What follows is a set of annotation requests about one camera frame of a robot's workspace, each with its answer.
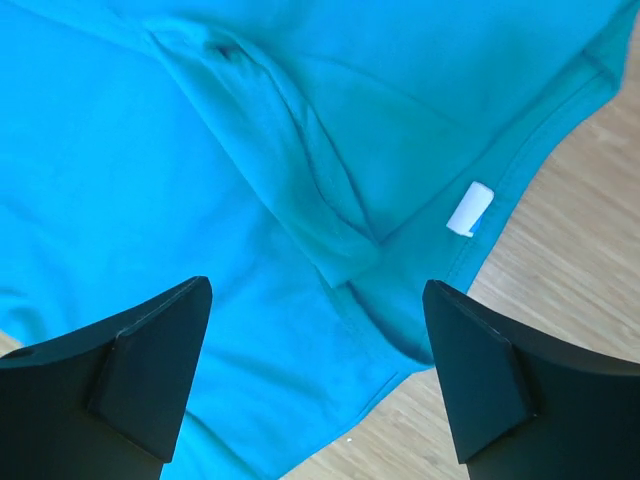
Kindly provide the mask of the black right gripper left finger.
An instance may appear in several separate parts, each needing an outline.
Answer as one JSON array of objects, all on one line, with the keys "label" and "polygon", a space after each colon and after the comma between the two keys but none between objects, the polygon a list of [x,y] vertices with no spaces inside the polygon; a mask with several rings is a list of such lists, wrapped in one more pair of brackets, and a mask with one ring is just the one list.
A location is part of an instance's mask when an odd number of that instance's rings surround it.
[{"label": "black right gripper left finger", "polygon": [[4,479],[157,479],[173,459],[212,289],[191,278],[1,358]]}]

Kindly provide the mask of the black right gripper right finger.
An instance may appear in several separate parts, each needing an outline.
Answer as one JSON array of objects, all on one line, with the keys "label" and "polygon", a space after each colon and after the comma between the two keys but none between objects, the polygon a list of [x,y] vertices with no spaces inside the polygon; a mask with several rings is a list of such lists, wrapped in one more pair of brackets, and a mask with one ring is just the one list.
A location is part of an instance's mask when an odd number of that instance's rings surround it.
[{"label": "black right gripper right finger", "polygon": [[423,307],[459,463],[472,479],[639,476],[639,366],[430,280]]}]

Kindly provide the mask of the teal t shirt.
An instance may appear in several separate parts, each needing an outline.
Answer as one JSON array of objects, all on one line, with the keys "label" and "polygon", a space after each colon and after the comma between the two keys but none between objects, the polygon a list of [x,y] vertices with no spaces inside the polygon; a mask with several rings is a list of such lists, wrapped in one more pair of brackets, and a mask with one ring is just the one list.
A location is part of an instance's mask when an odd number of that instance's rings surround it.
[{"label": "teal t shirt", "polygon": [[276,479],[433,365],[635,1],[5,1],[1,327],[193,276],[214,305],[166,479]]}]

